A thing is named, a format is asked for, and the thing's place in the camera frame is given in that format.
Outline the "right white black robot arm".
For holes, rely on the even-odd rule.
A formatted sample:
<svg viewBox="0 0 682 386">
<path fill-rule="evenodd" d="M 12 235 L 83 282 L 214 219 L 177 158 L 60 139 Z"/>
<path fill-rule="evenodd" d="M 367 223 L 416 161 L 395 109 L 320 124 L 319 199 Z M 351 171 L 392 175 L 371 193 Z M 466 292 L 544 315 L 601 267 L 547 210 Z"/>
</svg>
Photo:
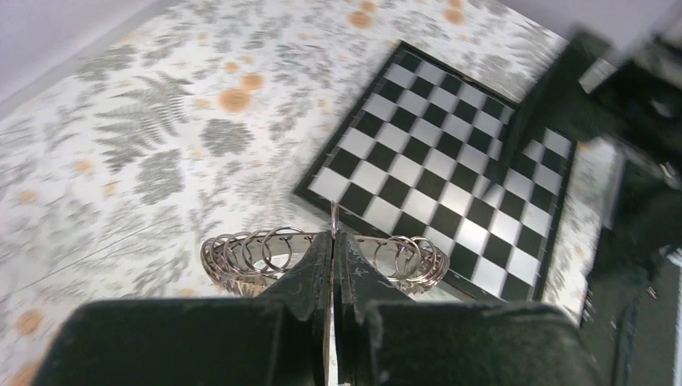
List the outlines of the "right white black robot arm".
<svg viewBox="0 0 682 386">
<path fill-rule="evenodd" d="M 609 50 L 590 31 L 570 38 L 512 114 L 497 176 L 545 128 L 614 147 L 581 330 L 609 385 L 678 385 L 681 46 L 655 35 L 588 86 Z"/>
</svg>

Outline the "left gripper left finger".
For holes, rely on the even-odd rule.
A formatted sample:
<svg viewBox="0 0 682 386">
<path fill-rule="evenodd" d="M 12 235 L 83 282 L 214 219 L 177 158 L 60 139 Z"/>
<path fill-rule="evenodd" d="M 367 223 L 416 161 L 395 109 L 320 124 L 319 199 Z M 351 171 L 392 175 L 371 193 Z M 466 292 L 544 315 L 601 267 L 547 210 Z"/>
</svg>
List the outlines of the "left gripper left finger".
<svg viewBox="0 0 682 386">
<path fill-rule="evenodd" d="M 254 298 L 90 302 L 72 312 L 34 385 L 324 385 L 331 234 Z"/>
</svg>

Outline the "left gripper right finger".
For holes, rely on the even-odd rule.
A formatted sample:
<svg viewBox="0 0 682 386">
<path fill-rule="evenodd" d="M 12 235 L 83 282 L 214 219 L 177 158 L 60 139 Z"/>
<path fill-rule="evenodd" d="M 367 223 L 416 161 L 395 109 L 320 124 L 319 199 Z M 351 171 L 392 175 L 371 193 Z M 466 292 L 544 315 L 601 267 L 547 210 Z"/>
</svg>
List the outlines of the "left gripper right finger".
<svg viewBox="0 0 682 386">
<path fill-rule="evenodd" d="M 339 382 L 350 385 L 599 385 L 578 329 L 541 302 L 416 302 L 335 235 Z"/>
</svg>

